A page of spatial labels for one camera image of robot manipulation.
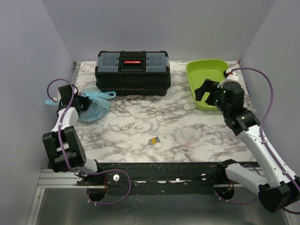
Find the blue plastic bag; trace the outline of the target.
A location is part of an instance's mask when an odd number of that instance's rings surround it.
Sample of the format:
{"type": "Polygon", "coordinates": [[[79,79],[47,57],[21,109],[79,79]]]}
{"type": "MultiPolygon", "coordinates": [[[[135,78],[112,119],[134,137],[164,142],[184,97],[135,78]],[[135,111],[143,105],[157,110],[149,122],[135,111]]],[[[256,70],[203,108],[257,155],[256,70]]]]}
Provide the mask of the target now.
{"type": "Polygon", "coordinates": [[[57,105],[58,124],[69,127],[76,122],[89,123],[99,120],[110,112],[110,100],[116,97],[115,91],[102,92],[98,88],[87,88],[81,91],[77,87],[65,85],[59,87],[58,102],[53,102],[54,97],[46,100],[46,105],[57,105]],[[77,110],[72,107],[75,95],[89,97],[92,103],[86,112],[78,116],[77,110]]]}

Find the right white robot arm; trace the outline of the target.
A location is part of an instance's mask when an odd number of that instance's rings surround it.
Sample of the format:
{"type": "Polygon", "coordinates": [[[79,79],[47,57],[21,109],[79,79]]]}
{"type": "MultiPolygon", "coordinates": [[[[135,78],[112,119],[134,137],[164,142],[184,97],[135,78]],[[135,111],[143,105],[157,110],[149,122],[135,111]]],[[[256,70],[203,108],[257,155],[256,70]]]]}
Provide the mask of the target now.
{"type": "Polygon", "coordinates": [[[236,81],[224,80],[219,83],[206,79],[195,90],[196,100],[202,100],[205,93],[209,94],[205,102],[216,106],[222,113],[226,125],[245,143],[264,173],[264,176],[260,176],[233,160],[227,160],[215,173],[217,181],[222,184],[230,180],[238,182],[256,194],[269,212],[276,212],[299,201],[300,178],[289,171],[260,131],[259,120],[244,107],[241,85],[236,81]]]}

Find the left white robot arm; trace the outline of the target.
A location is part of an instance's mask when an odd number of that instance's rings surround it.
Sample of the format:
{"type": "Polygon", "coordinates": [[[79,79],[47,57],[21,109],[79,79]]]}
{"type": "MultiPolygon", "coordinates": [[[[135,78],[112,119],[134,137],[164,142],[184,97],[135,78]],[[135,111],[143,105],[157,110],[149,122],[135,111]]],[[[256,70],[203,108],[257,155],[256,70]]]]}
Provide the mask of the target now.
{"type": "Polygon", "coordinates": [[[42,136],[49,166],[56,173],[88,174],[88,180],[93,185],[99,185],[103,182],[104,174],[99,170],[96,160],[86,157],[74,127],[80,115],[89,109],[92,100],[79,95],[70,84],[61,86],[58,90],[58,120],[54,128],[42,136]]]}

